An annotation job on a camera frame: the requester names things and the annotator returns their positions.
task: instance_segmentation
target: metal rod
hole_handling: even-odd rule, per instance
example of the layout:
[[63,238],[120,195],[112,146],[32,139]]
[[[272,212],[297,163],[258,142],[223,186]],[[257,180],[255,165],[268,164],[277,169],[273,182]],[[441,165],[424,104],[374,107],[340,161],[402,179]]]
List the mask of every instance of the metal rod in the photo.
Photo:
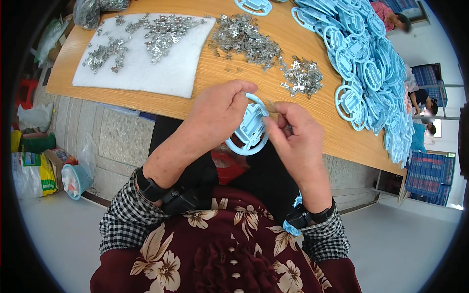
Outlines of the metal rod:
[[459,120],[459,117],[442,117],[442,116],[435,116],[435,117],[426,117],[426,116],[415,116],[412,117],[414,120],[422,120],[422,119],[441,119],[441,120]]
[[461,88],[463,84],[430,84],[430,85],[419,85],[419,89],[436,89],[436,88]]
[[443,89],[440,88],[441,104],[443,105],[443,116],[446,117],[445,101],[443,100]]

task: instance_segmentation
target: checkered sleeve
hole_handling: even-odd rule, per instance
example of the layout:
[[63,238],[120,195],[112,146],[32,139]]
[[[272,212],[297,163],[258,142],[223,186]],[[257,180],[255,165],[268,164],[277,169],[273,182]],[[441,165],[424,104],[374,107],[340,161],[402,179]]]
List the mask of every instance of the checkered sleeve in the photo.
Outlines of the checkered sleeve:
[[327,221],[300,230],[304,236],[303,250],[315,262],[348,256],[350,243],[337,207]]
[[145,200],[135,186],[136,170],[107,208],[99,223],[101,254],[111,249],[142,246],[147,235],[168,219],[161,209]]

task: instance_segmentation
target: yellow bag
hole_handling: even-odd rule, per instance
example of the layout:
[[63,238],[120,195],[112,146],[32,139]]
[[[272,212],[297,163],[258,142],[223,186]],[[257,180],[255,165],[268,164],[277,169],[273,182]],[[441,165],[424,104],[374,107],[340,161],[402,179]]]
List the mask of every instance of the yellow bag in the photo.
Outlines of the yellow bag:
[[11,152],[16,153],[20,147],[20,140],[23,134],[19,130],[13,130],[10,132],[10,141],[11,141]]

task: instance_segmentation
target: blue plastic crate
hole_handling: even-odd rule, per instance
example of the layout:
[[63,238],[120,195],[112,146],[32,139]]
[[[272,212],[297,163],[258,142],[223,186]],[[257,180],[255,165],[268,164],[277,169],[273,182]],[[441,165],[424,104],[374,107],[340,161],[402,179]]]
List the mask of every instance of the blue plastic crate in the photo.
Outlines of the blue plastic crate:
[[445,156],[412,152],[406,189],[412,193],[435,197],[443,181]]
[[446,158],[445,166],[443,168],[443,184],[451,185],[453,183],[454,175],[454,161],[456,158]]
[[412,193],[410,195],[410,198],[416,199],[422,202],[426,202],[426,203],[433,203],[437,205],[446,206],[450,191],[451,191],[450,185],[441,185],[440,194],[438,196],[430,197],[430,196],[424,196],[424,195]]

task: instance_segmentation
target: wall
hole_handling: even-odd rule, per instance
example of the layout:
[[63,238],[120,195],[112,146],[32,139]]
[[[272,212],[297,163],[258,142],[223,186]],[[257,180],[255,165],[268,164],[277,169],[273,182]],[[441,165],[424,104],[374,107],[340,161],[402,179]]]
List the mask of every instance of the wall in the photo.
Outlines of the wall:
[[20,200],[26,227],[44,264],[67,293],[90,291],[100,264],[98,225],[106,208],[65,192]]
[[[396,52],[409,66],[440,63],[441,76],[445,83],[463,84],[458,68],[459,61],[445,30],[427,3],[422,1],[422,4],[431,25],[416,26],[409,34],[405,34],[402,31],[393,31],[392,34],[389,34],[388,38],[392,41]],[[447,88],[446,93],[448,96],[446,115],[459,117],[459,108],[466,103],[464,89]],[[438,115],[443,116],[442,108],[439,109]],[[459,121],[443,120],[441,122],[442,137],[434,138],[435,144],[426,144],[425,148],[428,150],[457,153],[458,125]],[[466,181],[459,175],[458,158],[456,158],[456,162],[457,164],[454,169],[455,176],[448,203],[462,206]]]
[[351,245],[348,256],[363,293],[418,292],[457,227],[454,222],[380,203],[346,213],[342,222]]

